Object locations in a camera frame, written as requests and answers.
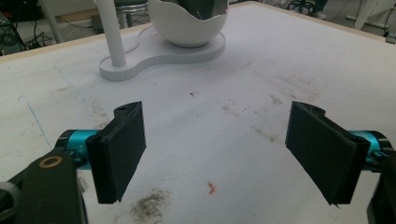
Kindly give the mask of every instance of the gray floor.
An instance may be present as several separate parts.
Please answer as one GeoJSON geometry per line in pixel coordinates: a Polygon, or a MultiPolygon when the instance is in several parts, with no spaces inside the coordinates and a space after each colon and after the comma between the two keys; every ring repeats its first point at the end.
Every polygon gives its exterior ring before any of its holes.
{"type": "MultiPolygon", "coordinates": [[[[329,0],[328,4],[324,8],[324,12],[327,15],[328,19],[327,21],[343,25],[345,27],[353,27],[354,26],[354,21],[349,21],[346,19],[346,15],[353,15],[356,16],[358,13],[359,9],[359,4],[362,2],[362,6],[364,6],[365,2],[367,0],[329,0]]],[[[266,0],[265,4],[268,5],[274,5],[276,3],[276,0],[266,0]]],[[[373,18],[375,22],[385,22],[386,17],[388,16],[388,13],[383,13],[381,15],[378,15],[373,18]]],[[[149,17],[145,18],[138,18],[136,21],[136,24],[139,23],[147,23],[149,22],[149,17]]],[[[59,23],[61,27],[61,31],[64,37],[67,37],[67,41],[87,37],[90,35],[95,35],[94,31],[92,28],[82,28],[82,27],[91,27],[91,21],[77,21],[77,22],[72,22],[75,25],[68,24],[66,22],[59,23]]],[[[393,11],[390,14],[389,21],[389,30],[392,33],[396,33],[396,10],[393,11]]],[[[23,41],[29,41],[32,38],[34,38],[34,27],[35,24],[33,22],[20,22],[18,31],[21,35],[21,38],[23,41]]],[[[379,28],[371,27],[371,26],[363,26],[361,29],[364,32],[371,33],[374,35],[383,35],[384,31],[379,28]]],[[[46,22],[46,20],[40,20],[38,21],[37,27],[36,27],[36,33],[40,34],[41,32],[44,32],[44,34],[48,37],[52,37],[52,34],[50,32],[50,28],[46,22]]],[[[45,42],[46,45],[51,45],[51,44],[56,44],[54,40],[48,40],[45,42]]]]}

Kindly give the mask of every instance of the floor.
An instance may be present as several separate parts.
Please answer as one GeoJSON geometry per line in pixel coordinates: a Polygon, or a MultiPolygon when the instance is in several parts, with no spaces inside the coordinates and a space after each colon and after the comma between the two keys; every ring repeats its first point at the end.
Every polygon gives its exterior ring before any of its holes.
{"type": "MultiPolygon", "coordinates": [[[[367,0],[329,0],[328,4],[324,8],[324,13],[327,15],[327,21],[343,25],[345,27],[353,27],[354,21],[349,21],[346,19],[346,15],[356,16],[358,9],[364,6],[367,0]]],[[[265,4],[283,7],[278,4],[279,0],[266,0],[265,4]]],[[[384,23],[388,13],[382,13],[375,17],[376,22],[384,23]]],[[[143,15],[134,17],[135,24],[147,23],[149,22],[149,16],[143,15]]],[[[90,35],[95,35],[95,31],[92,29],[91,20],[86,21],[73,21],[65,22],[59,24],[61,27],[61,32],[66,41],[72,41],[75,39],[87,37],[90,35]]],[[[396,33],[396,12],[390,13],[388,20],[389,30],[392,33],[396,33]]],[[[383,35],[384,31],[379,28],[371,26],[363,26],[362,30],[367,33],[374,35],[383,35]]],[[[33,21],[20,22],[18,25],[18,32],[24,42],[36,39],[41,46],[47,46],[56,44],[52,39],[52,34],[46,20],[37,21],[36,27],[33,21]]]]}

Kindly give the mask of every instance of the person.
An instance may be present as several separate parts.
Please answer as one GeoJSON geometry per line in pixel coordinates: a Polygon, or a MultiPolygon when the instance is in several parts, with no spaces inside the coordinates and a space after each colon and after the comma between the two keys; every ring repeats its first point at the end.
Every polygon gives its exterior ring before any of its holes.
{"type": "Polygon", "coordinates": [[[316,0],[311,16],[326,21],[327,16],[323,13],[323,8],[326,6],[326,4],[327,0],[316,0]]]}

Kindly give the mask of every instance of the shoe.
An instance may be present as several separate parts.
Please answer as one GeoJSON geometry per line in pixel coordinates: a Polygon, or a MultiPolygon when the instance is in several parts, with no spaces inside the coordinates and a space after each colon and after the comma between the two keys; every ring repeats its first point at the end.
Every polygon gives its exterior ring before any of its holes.
{"type": "Polygon", "coordinates": [[[323,21],[326,21],[327,19],[327,16],[323,13],[323,11],[313,12],[311,16],[323,21]]]}

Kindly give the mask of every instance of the chair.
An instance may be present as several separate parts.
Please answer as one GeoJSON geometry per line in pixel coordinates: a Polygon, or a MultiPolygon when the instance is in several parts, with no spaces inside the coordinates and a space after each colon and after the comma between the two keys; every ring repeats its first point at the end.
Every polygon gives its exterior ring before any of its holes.
{"type": "Polygon", "coordinates": [[[287,10],[297,8],[299,13],[303,13],[304,9],[306,9],[306,15],[310,15],[314,11],[314,6],[314,3],[307,2],[306,0],[293,0],[288,4],[287,10]]]}
{"type": "Polygon", "coordinates": [[[114,0],[120,28],[133,26],[133,15],[143,15],[148,11],[148,0],[114,0]]]}

